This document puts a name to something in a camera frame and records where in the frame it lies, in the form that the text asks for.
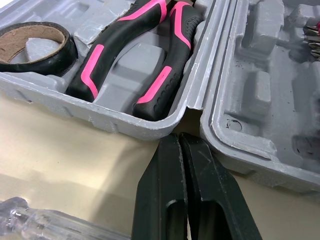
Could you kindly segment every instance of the beige table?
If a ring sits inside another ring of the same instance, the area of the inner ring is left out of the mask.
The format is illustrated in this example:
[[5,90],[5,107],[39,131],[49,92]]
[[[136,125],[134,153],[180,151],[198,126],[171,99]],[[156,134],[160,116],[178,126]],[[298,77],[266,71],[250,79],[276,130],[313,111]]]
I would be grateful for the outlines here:
[[[33,208],[130,233],[137,184],[156,141],[110,134],[4,96],[0,137],[0,200],[23,197]],[[236,179],[264,240],[320,239],[320,205]]]

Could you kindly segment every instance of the tape roll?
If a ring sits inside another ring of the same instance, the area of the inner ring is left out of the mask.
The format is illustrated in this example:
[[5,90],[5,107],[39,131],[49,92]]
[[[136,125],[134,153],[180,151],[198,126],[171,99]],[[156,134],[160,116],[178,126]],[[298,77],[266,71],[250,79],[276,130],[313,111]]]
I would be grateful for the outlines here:
[[[36,61],[10,63],[26,47],[29,38],[53,40],[60,47]],[[25,22],[11,25],[0,31],[0,72],[35,72],[61,77],[76,62],[78,52],[70,33],[54,22]]]

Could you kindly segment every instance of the tool case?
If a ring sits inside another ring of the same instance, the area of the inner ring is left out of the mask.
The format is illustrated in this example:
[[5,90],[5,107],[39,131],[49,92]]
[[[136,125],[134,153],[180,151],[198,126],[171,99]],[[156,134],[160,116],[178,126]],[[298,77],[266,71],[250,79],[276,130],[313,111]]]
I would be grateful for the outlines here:
[[202,111],[201,136],[225,167],[320,200],[320,62],[303,32],[320,22],[319,0],[196,0],[205,21],[168,117],[155,122],[132,116],[132,105],[165,59],[167,21],[122,50],[93,103],[64,94],[93,41],[133,2],[14,0],[3,7],[0,29],[58,23],[73,35],[79,59],[63,77],[0,72],[0,89],[61,116],[149,141],[169,135],[187,108]]

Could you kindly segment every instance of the pliers handle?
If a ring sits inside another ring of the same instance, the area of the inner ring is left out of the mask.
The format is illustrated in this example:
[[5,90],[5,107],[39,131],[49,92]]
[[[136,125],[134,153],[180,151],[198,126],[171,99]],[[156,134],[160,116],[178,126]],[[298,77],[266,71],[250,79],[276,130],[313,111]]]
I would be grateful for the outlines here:
[[[66,94],[93,102],[120,51],[139,35],[155,28],[167,16],[166,0],[136,0],[130,10],[110,25],[94,42]],[[177,2],[170,13],[170,48],[159,72],[133,105],[133,115],[149,121],[163,116],[182,78],[201,14],[189,3]]]
[[166,15],[166,0],[136,0],[130,10],[93,43],[66,94],[93,102],[120,51],[139,35],[162,23]]

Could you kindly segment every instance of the transparent handle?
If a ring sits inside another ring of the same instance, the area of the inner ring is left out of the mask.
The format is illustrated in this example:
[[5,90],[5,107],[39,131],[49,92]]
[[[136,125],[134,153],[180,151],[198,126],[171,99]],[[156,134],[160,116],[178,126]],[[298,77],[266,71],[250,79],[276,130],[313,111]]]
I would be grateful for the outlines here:
[[22,198],[0,202],[0,236],[26,240],[129,240],[130,237],[54,210],[32,209]]

